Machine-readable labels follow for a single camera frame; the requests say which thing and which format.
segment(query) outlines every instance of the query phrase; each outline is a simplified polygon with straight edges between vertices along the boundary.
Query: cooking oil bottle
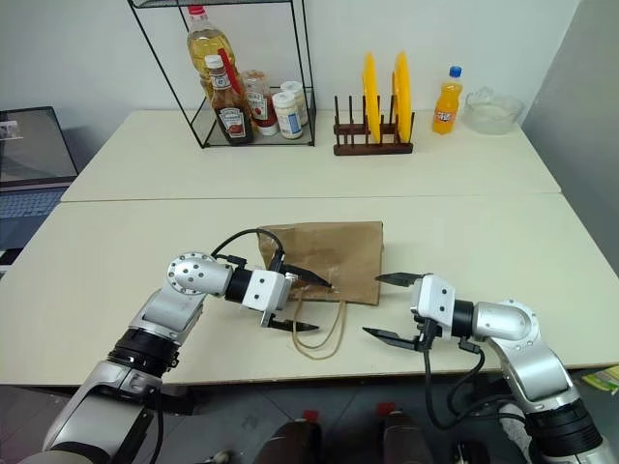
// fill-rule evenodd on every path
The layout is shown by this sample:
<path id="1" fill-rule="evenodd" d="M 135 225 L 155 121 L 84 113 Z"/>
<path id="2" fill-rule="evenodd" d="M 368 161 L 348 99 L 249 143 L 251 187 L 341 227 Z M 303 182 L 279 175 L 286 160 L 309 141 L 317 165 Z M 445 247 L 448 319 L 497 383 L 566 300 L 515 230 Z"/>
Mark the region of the cooking oil bottle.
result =
<path id="1" fill-rule="evenodd" d="M 434 119 L 432 120 L 432 130 L 444 135 L 454 129 L 456 113 L 458 108 L 458 98 L 462 92 L 460 84 L 460 66 L 451 66 L 449 69 L 449 80 L 441 85 L 441 95 L 436 101 L 434 109 Z"/>
<path id="2" fill-rule="evenodd" d="M 192 57 L 193 66 L 200 74 L 200 84 L 208 101 L 213 99 L 213 83 L 209 76 L 209 70 L 204 63 L 207 55 L 217 55 L 218 50 L 223 48 L 230 59 L 232 68 L 241 82 L 241 76 L 235 65 L 234 52 L 225 34 L 211 24 L 204 7 L 192 6 L 187 8 L 190 14 L 190 33 L 187 36 L 187 47 Z"/>

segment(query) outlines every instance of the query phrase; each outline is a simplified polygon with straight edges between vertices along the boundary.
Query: black cable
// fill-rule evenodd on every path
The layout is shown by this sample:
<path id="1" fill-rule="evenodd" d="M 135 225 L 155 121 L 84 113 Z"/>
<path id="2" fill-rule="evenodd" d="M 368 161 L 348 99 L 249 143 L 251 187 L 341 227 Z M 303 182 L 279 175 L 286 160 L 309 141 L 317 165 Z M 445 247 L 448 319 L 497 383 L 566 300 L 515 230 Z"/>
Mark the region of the black cable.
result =
<path id="1" fill-rule="evenodd" d="M 283 244 L 281 243 L 281 240 L 278 238 L 277 235 L 275 235 L 270 230 L 255 228 L 255 229 L 245 229 L 245 230 L 242 230 L 241 232 L 237 232 L 231 237 L 228 237 L 223 242 L 221 242 L 217 248 L 213 250 L 213 252 L 211 253 L 211 256 L 216 256 L 217 254 L 219 254 L 219 252 L 224 247 L 229 245 L 231 242 L 234 242 L 239 237 L 243 237 L 244 235 L 248 235 L 248 234 L 258 234 L 258 235 L 262 234 L 262 235 L 266 235 L 267 237 L 271 237 L 275 241 L 275 243 L 278 245 L 278 249 L 283 253 Z"/>
<path id="2" fill-rule="evenodd" d="M 449 430 L 450 428 L 455 427 L 460 422 L 465 419 L 476 419 L 476 420 L 492 420 L 492 419 L 516 419 L 520 421 L 524 421 L 523 418 L 517 415 L 512 414 L 492 414 L 492 415 L 483 415 L 483 416 L 471 416 L 471 413 L 475 412 L 482 406 L 485 406 L 487 403 L 492 403 L 494 401 L 501 400 L 510 400 L 512 396 L 510 394 L 495 394 L 492 396 L 488 396 L 486 398 L 475 401 L 474 403 L 467 406 L 462 412 L 460 412 L 455 418 L 453 418 L 450 422 L 442 423 L 438 417 L 436 417 L 436 412 L 434 411 L 434 404 L 432 399 L 432 372 L 431 366 L 429 363 L 429 351 L 424 352 L 424 367 L 425 367 L 425 379 L 426 379 L 426 409 L 427 414 L 431 422 L 434 424 L 436 428 L 439 430 Z"/>
<path id="3" fill-rule="evenodd" d="M 459 414 L 456 406 L 454 405 L 454 396 L 456 396 L 458 389 L 470 379 L 472 379 L 475 375 L 477 375 L 477 373 L 482 370 L 482 367 L 484 367 L 484 363 L 486 362 L 486 355 L 484 354 L 484 351 L 480 350 L 478 354 L 480 355 L 480 360 L 477 362 L 477 364 L 475 364 L 475 367 L 473 367 L 466 374 L 460 377 L 454 384 L 454 386 L 449 390 L 449 393 L 447 393 L 447 407 L 454 416 L 457 416 Z"/>
<path id="4" fill-rule="evenodd" d="M 149 464 L 155 464 L 159 453 L 162 450 L 163 443 L 163 406 L 162 406 L 162 393 L 159 389 L 153 391 L 155 396 L 155 408 L 157 409 L 157 443 L 155 444 L 155 450 L 151 456 Z"/>

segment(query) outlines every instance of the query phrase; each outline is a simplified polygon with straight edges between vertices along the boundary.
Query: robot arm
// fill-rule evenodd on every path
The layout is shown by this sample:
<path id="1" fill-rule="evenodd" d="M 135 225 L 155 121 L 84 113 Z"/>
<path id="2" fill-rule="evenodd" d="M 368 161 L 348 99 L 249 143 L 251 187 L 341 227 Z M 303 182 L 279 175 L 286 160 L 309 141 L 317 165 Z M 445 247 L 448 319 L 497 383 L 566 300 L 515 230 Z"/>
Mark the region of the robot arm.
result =
<path id="1" fill-rule="evenodd" d="M 420 334 L 413 340 L 396 333 L 364 328 L 385 343 L 427 352 L 436 336 L 460 338 L 459 347 L 477 352 L 476 337 L 497 353 L 501 369 L 526 429 L 548 462 L 617 464 L 616 456 L 587 413 L 567 370 L 548 348 L 535 312 L 508 300 L 500 304 L 456 299 L 456 290 L 437 275 L 396 273 L 379 280 L 413 285 L 410 309 Z"/>
<path id="2" fill-rule="evenodd" d="M 245 260 L 236 268 L 202 252 L 177 256 L 163 286 L 148 299 L 49 428 L 44 452 L 22 464 L 56 462 L 132 462 L 153 417 L 145 403 L 159 397 L 162 375 L 178 363 L 178 349 L 197 322 L 206 296 L 262 312 L 261 327 L 292 331 L 292 321 L 277 321 L 291 284 L 303 280 L 329 285 L 317 275 L 283 264 L 276 253 L 271 268 L 249 271 Z M 297 331 L 317 329 L 297 323 Z"/>

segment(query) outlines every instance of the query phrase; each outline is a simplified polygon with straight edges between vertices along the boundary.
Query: white spice jar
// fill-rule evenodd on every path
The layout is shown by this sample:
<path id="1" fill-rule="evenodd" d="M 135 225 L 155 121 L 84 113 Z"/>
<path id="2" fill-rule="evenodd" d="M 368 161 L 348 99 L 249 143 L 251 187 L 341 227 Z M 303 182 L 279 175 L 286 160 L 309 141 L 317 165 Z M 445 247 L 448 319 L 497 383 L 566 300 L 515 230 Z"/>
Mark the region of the white spice jar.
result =
<path id="1" fill-rule="evenodd" d="M 306 108 L 306 93 L 303 90 L 303 84 L 296 80 L 287 80 L 281 86 L 283 92 L 292 92 L 295 102 L 299 106 L 299 114 L 301 115 L 301 126 L 308 123 L 308 109 Z"/>
<path id="2" fill-rule="evenodd" d="M 299 107 L 292 92 L 273 95 L 273 108 L 278 115 L 281 135 L 285 138 L 299 138 L 303 134 Z"/>

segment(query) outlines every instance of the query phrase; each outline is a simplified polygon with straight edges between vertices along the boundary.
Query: white wall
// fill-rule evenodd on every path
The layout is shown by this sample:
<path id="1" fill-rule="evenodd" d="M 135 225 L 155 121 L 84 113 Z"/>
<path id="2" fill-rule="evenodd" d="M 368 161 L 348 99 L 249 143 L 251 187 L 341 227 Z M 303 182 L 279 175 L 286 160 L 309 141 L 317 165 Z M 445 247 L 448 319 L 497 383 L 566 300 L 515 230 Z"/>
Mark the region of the white wall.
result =
<path id="1" fill-rule="evenodd" d="M 523 128 L 619 275 L 617 0 L 583 0 Z"/>
<path id="2" fill-rule="evenodd" d="M 416 108 L 432 107 L 451 64 L 467 90 L 490 85 L 522 99 L 536 95 L 578 0 L 307 0 L 318 106 L 335 93 L 361 93 L 367 50 L 380 93 L 390 92 L 396 54 L 408 52 Z M 144 21 L 185 102 L 200 88 L 174 10 Z M 274 80 L 298 77 L 285 5 L 209 8 L 241 69 Z M 51 103 L 88 159 L 135 108 L 174 102 L 124 0 L 0 0 L 0 107 Z"/>

